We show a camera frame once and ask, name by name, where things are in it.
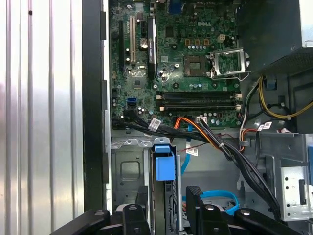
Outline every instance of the blue connector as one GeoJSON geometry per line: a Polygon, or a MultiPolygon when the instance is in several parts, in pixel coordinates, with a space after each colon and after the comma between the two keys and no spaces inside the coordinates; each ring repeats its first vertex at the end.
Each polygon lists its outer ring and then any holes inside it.
{"type": "Polygon", "coordinates": [[[137,98],[128,98],[127,103],[137,103],[137,98]]]}
{"type": "Polygon", "coordinates": [[[175,156],[169,144],[155,146],[156,153],[172,153],[172,156],[156,157],[156,180],[171,181],[176,179],[175,156]]]}
{"type": "Polygon", "coordinates": [[[171,0],[170,1],[170,14],[180,14],[182,8],[181,0],[171,0]]]}

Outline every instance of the ram slot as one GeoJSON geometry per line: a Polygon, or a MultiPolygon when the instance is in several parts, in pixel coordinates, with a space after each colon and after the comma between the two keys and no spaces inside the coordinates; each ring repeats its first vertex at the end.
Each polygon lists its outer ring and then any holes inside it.
{"type": "Polygon", "coordinates": [[[234,92],[160,92],[156,95],[160,111],[238,110],[234,92]]]}
{"type": "Polygon", "coordinates": [[[136,19],[130,16],[131,62],[136,62],[136,19]]]}

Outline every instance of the ribbed metal panel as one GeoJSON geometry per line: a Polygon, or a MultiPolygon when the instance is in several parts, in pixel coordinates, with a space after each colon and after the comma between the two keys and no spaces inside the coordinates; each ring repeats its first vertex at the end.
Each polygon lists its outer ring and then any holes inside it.
{"type": "Polygon", "coordinates": [[[0,234],[84,212],[81,0],[0,0],[0,234]]]}

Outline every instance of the cable bundle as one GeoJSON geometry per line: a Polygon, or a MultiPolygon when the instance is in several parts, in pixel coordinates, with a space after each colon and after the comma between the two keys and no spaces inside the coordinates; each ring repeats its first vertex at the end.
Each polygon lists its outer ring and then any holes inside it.
{"type": "Polygon", "coordinates": [[[175,127],[161,124],[159,128],[154,132],[148,129],[149,124],[142,120],[134,111],[129,110],[125,112],[125,117],[128,118],[128,121],[135,122],[136,124],[130,124],[127,122],[121,122],[120,120],[114,120],[115,124],[133,128],[135,130],[162,137],[169,138],[180,138],[186,139],[191,138],[194,140],[207,142],[212,144],[216,149],[222,151],[228,161],[233,161],[237,168],[241,171],[244,179],[250,185],[250,187],[260,196],[263,200],[269,205],[270,210],[272,211],[274,218],[277,221],[280,221],[280,206],[273,193],[268,188],[265,180],[263,179],[260,172],[253,165],[253,163],[239,150],[232,146],[230,143],[216,137],[209,126],[201,120],[202,128],[194,123],[192,120],[189,120],[185,117],[179,117],[175,124],[175,127]],[[187,132],[178,130],[180,122],[184,121],[193,126],[197,130],[195,132],[187,132]]]}

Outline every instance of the dell logo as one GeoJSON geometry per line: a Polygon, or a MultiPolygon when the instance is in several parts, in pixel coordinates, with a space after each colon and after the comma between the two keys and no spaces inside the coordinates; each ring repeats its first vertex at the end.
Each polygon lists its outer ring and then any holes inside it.
{"type": "Polygon", "coordinates": [[[210,22],[198,22],[198,26],[211,26],[210,22]]]}

